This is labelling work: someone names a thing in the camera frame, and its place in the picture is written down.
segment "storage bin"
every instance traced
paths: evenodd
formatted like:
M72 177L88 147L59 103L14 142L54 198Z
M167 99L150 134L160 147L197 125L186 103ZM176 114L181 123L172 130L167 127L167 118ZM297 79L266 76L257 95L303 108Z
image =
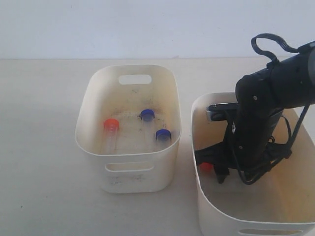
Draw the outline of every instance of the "storage bin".
M234 93L212 93L198 98L192 107L193 151L221 142L226 121L209 122L206 107L236 102ZM293 129L298 116L285 110ZM287 141L283 119L274 137ZM204 236L304 235L315 225L315 147L302 126L293 154L253 185L245 185L236 170L218 184L214 170L202 171L195 162L199 224Z
M155 112L156 130L171 132L171 145L146 151L139 114ZM101 154L103 121L120 122L115 153ZM172 180L181 120L175 77L158 65L118 65L96 72L87 87L75 129L101 187L111 193L153 192Z

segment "black strap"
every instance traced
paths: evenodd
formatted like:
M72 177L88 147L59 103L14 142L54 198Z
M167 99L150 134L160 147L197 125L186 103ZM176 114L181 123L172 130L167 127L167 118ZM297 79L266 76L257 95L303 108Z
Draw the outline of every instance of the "black strap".
M257 46L257 39L258 38L265 38L265 39L273 40L276 43L278 43L286 52L298 53L297 49L290 47L286 43L286 41L283 38L281 38L280 36L277 36L277 35L272 34L272 33L261 33L261 34L257 35L256 37L252 38L252 40L251 40L252 48L254 49L254 51L257 54L268 57L271 60L272 64L278 63L279 62L278 58L276 57L275 54L273 54L270 51L261 50Z

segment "white table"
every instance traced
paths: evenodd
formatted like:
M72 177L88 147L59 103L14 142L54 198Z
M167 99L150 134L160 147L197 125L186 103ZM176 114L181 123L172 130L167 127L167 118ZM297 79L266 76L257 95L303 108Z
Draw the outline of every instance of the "white table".
M201 236L189 136L192 103L205 93L234 91L244 74L267 61L0 60L0 235ZM109 194L95 184L76 146L76 119L97 70L143 63L166 66L177 79L183 134L175 177L156 193ZM311 107L304 124L313 140L314 117Z

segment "test tube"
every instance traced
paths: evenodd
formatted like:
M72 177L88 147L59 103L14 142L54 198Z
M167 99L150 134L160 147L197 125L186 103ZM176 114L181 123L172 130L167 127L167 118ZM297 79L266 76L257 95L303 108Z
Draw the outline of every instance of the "test tube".
M171 145L171 132L167 129L160 129L156 132L157 151L166 149Z
M114 153L116 146L116 137L119 128L119 121L116 119L107 119L104 125L103 154L110 155Z
M144 143L146 145L146 149L150 152L154 151L154 111L152 111L151 109L145 109L140 113L140 118L142 120L142 130L144 132Z

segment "white wall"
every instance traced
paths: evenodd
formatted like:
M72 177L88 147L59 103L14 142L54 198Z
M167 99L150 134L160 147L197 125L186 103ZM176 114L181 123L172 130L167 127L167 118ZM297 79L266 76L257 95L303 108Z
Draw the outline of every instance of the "white wall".
M254 56L258 33L297 47L314 22L314 0L0 0L0 58Z

